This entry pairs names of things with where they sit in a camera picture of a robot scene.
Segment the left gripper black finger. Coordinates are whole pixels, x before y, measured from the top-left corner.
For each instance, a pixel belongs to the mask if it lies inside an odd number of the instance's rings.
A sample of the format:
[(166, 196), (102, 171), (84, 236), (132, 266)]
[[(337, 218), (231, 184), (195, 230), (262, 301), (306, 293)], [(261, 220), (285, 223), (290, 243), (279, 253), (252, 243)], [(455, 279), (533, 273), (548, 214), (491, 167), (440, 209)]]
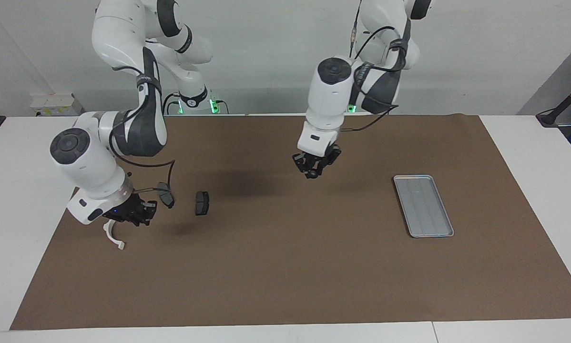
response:
[(294, 154), (294, 163), (307, 179), (315, 178), (315, 159), (313, 157), (309, 157), (307, 153)]
[(321, 158), (316, 158), (316, 166), (314, 167), (314, 178), (318, 178), (322, 175), (323, 169), (329, 165), (333, 165), (338, 156), (340, 156), (342, 150), (338, 145), (330, 145), (325, 155)]

